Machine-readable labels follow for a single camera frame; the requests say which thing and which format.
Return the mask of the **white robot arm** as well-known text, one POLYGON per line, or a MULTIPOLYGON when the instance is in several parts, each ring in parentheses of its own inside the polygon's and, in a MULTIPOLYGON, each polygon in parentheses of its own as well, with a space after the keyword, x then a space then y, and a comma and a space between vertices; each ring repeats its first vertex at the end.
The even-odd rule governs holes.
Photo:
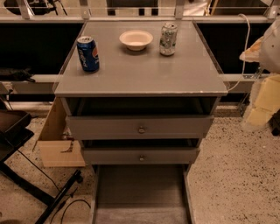
POLYGON ((255 131, 264 128, 280 109, 280 17, 240 55, 240 60, 258 62, 269 72, 268 77, 253 84, 242 121, 246 131, 255 131))

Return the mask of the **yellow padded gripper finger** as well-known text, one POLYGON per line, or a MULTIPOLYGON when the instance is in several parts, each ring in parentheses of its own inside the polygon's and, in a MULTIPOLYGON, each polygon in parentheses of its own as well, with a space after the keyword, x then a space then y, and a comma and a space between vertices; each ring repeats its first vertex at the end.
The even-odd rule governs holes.
POLYGON ((245 130, 259 130, 266 126, 280 109, 280 40, 259 38, 240 55, 246 62, 259 62, 269 76, 256 81, 251 88, 250 104, 242 121, 245 130))

